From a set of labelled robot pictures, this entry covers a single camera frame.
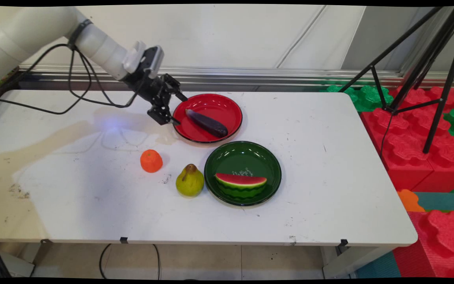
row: red plate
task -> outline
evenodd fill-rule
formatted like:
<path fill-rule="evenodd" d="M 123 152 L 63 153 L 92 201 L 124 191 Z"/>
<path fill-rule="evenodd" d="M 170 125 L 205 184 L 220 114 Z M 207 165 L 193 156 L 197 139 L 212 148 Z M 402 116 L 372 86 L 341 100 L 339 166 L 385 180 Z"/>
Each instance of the red plate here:
<path fill-rule="evenodd" d="M 227 136 L 218 138 L 202 129 L 187 117 L 185 114 L 186 108 L 211 117 L 225 125 L 228 131 Z M 176 107 L 173 117 L 181 123 L 178 126 L 174 126 L 176 132 L 185 139 L 199 143 L 213 143 L 225 140 L 238 131 L 243 121 L 243 114 L 238 104 L 228 97 L 215 93 L 203 93 L 190 97 Z"/>

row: eggplant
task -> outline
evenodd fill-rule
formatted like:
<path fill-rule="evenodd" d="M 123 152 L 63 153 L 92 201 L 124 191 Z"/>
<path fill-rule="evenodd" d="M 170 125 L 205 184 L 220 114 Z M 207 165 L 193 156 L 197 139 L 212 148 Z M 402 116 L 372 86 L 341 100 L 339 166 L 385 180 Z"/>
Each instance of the eggplant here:
<path fill-rule="evenodd" d="M 208 131 L 209 133 L 215 135 L 218 138 L 225 137 L 229 133 L 225 125 L 212 119 L 211 117 L 207 117 L 206 115 L 196 113 L 195 111 L 190 110 L 188 108 L 185 109 L 185 114 L 189 119 L 195 122 L 202 129 Z"/>

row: black border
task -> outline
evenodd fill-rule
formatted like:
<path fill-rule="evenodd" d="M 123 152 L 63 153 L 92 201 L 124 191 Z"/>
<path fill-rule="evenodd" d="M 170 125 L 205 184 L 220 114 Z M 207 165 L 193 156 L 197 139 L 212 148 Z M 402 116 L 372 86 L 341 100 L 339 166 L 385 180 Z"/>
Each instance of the black border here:
<path fill-rule="evenodd" d="M 218 93 L 200 93 L 200 94 L 198 94 L 198 95 L 220 95 L 220 94 L 218 94 Z M 222 139 L 220 139 L 220 140 L 214 140 L 214 141 L 209 141 L 209 142 L 196 141 L 196 140 L 192 140 L 192 139 L 190 139 L 190 138 L 187 138 L 187 137 L 183 136 L 183 135 L 176 129 L 176 125 L 173 124 L 173 128 L 175 128 L 176 133 L 178 133 L 180 136 L 182 136 L 183 138 L 185 138 L 185 139 L 188 140 L 188 141 L 192 141 L 192 142 L 196 142 L 196 143 L 202 143 L 202 144 L 209 144 L 209 143 L 220 142 L 220 141 L 223 141 L 223 140 L 225 140 L 225 139 L 231 137 L 232 135 L 234 135 L 234 134 L 241 128 L 241 124 L 243 124 L 243 111 L 242 111 L 241 108 L 239 107 L 238 103 L 234 102 L 233 99 L 231 99 L 230 97 L 227 97 L 227 96 L 225 96 L 225 95 L 221 95 L 221 96 L 222 96 L 222 97 L 226 97 L 227 99 L 230 99 L 230 100 L 239 108 L 239 111 L 241 112 L 241 122 L 239 123 L 239 126 L 238 126 L 238 128 L 236 128 L 235 131 L 233 131 L 230 135 L 227 135 L 227 136 L 225 136 L 224 138 L 222 138 Z M 175 118 L 176 109 L 177 109 L 182 103 L 184 103 L 184 102 L 181 102 L 180 104 L 178 104 L 178 106 L 176 106 L 175 111 L 173 111 L 173 118 Z"/>

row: teal foam mat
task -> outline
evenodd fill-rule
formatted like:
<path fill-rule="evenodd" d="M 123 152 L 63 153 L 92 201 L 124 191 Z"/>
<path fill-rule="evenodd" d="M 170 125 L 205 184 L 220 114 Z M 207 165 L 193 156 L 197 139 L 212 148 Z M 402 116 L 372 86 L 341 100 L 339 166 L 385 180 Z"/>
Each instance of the teal foam mat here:
<path fill-rule="evenodd" d="M 382 257 L 366 264 L 356 271 L 358 278 L 397 278 L 400 277 L 398 266 L 393 256 L 389 252 Z"/>
<path fill-rule="evenodd" d="M 454 210 L 454 193 L 441 192 L 414 192 L 419 200 L 418 204 L 426 211 Z"/>

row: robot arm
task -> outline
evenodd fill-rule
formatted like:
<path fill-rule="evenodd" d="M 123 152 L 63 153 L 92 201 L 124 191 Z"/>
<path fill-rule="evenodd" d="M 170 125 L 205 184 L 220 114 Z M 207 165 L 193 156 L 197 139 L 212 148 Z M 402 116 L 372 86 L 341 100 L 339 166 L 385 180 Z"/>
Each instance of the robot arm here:
<path fill-rule="evenodd" d="M 126 50 L 91 24 L 75 7 L 26 7 L 0 25 L 0 79 L 43 46 L 65 36 L 81 53 L 152 104 L 147 111 L 159 124 L 174 120 L 171 95 L 182 101 L 180 83 L 168 74 L 157 77 L 164 52 L 137 41 Z"/>

